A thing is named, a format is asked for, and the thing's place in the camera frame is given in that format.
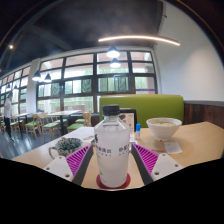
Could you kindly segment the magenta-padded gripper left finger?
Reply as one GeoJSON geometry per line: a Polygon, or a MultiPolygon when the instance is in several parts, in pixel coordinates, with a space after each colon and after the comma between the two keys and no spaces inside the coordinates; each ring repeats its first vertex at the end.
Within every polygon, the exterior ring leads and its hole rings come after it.
{"type": "Polygon", "coordinates": [[[93,146],[87,145],[66,157],[58,156],[44,170],[81,185],[93,154],[93,146]]]}

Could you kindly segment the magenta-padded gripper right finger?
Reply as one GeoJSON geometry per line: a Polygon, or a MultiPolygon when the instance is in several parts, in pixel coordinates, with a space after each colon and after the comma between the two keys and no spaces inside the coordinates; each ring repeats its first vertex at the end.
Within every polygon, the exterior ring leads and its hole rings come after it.
{"type": "Polygon", "coordinates": [[[167,153],[157,154],[137,144],[132,144],[131,153],[145,185],[183,169],[167,153]]]}

